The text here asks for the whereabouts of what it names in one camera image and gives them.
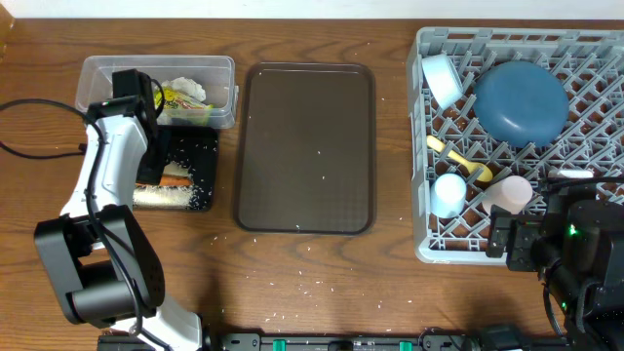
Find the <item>orange brown food piece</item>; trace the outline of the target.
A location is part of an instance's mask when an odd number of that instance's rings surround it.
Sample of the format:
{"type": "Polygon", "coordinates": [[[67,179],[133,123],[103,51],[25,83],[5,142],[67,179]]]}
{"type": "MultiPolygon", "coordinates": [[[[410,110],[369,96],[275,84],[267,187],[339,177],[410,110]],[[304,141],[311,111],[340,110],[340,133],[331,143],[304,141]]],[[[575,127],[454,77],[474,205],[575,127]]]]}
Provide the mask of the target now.
{"type": "Polygon", "coordinates": [[[159,187],[180,187],[180,186],[191,186],[193,184],[192,180],[186,176],[177,176],[177,175],[162,175],[160,178],[160,182],[158,183],[159,187]]]}

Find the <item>pink plastic cup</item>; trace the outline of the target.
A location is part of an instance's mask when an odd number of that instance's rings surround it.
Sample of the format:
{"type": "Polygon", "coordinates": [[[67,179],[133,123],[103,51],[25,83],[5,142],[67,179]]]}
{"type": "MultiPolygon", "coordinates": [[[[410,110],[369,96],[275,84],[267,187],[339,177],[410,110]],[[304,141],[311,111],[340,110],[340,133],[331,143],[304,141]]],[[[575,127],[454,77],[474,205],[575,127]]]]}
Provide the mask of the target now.
{"type": "Polygon", "coordinates": [[[488,215],[493,206],[497,206],[512,215],[517,215],[531,200],[532,193],[532,187],[525,178],[510,175],[486,189],[482,207],[488,215]]]}

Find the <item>colourful snack wrapper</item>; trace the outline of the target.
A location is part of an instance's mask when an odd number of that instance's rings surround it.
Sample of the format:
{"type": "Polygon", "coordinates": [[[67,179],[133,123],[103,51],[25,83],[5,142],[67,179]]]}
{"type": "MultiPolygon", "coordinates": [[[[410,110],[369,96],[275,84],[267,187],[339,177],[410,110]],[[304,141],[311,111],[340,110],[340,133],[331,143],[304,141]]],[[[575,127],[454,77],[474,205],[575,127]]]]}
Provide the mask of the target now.
{"type": "Polygon", "coordinates": [[[207,125],[213,111],[211,104],[204,104],[194,97],[165,88],[154,93],[155,106],[163,105],[157,123],[159,125],[207,125]]]}

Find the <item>yellow plastic spoon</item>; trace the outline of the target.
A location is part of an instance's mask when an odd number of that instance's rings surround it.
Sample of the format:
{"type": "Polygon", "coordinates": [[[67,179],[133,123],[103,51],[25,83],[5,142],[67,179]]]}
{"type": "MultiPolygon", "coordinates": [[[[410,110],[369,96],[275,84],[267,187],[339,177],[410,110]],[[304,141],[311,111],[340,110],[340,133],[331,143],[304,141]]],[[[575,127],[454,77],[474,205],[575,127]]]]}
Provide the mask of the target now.
{"type": "Polygon", "coordinates": [[[445,144],[441,140],[434,136],[428,136],[426,138],[426,144],[432,150],[438,152],[441,156],[450,158],[460,166],[463,166],[470,175],[477,175],[477,181],[479,182],[491,182],[493,180],[493,173],[483,163],[469,161],[459,153],[455,152],[451,146],[445,144]]]}

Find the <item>light blue plastic cup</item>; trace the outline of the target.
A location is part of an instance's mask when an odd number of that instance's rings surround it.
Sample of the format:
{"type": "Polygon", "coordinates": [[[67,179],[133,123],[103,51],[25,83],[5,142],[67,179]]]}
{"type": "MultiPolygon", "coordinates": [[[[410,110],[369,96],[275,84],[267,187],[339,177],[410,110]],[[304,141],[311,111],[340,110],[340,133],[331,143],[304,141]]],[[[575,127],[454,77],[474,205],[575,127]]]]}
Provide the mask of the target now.
{"type": "Polygon", "coordinates": [[[464,209],[467,185],[457,174],[440,175],[430,189],[430,212],[439,218],[459,216],[464,209]]]}

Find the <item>dark blue plate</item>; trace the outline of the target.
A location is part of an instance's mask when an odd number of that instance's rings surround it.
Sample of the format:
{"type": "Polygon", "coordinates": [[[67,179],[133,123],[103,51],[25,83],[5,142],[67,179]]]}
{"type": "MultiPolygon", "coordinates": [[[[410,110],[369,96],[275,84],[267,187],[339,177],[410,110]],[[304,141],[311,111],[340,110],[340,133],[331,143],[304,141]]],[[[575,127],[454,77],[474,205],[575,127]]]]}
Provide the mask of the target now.
{"type": "Polygon", "coordinates": [[[497,65],[478,80],[474,95],[473,110],[483,129],[517,148],[552,143],[568,118],[568,97],[561,81],[532,62],[497,65]]]}

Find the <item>light blue bowl with rice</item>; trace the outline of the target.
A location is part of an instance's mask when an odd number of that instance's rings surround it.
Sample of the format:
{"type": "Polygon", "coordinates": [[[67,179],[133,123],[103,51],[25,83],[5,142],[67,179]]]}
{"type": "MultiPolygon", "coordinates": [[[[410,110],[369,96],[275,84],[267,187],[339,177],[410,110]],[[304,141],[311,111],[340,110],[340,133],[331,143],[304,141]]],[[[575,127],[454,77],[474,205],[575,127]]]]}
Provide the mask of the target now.
{"type": "Polygon", "coordinates": [[[453,62],[446,54],[424,58],[422,70],[433,97],[443,110],[461,99],[462,83],[453,62]]]}

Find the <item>white paper napkin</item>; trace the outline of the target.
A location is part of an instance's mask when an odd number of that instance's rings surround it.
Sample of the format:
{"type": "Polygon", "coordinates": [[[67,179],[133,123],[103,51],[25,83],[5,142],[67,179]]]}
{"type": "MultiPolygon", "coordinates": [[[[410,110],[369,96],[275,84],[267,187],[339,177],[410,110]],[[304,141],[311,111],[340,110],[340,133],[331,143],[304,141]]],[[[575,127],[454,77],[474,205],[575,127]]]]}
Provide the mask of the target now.
{"type": "Polygon", "coordinates": [[[190,78],[178,77],[174,80],[167,80],[162,83],[162,87],[185,94],[198,101],[204,101],[206,99],[206,91],[204,88],[190,78]]]}

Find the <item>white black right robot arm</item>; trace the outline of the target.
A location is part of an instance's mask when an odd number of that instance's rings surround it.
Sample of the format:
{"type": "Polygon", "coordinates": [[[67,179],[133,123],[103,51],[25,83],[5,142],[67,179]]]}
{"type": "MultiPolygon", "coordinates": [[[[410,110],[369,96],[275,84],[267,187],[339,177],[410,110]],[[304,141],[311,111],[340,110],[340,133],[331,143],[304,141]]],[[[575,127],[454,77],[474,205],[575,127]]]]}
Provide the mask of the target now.
{"type": "Polygon", "coordinates": [[[465,350],[623,351],[623,207],[596,196],[620,176],[551,178],[540,185],[542,215],[490,210],[486,254],[506,258],[511,271],[534,272],[555,334],[524,336],[491,327],[465,350]]]}

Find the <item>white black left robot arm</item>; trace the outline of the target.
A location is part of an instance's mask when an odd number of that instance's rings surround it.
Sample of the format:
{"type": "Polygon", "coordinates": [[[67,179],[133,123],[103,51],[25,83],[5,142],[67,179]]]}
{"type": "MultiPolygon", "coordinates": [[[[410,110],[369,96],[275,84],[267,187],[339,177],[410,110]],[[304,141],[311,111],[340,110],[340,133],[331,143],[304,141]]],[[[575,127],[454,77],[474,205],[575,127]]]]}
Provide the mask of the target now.
{"type": "Polygon", "coordinates": [[[168,163],[158,86],[136,69],[113,73],[112,97],[81,115],[88,142],[75,189],[57,218],[37,224],[34,243],[70,323],[123,332],[114,345],[127,350],[201,350],[202,320],[167,294],[133,213],[137,184],[158,184],[168,163]]]}

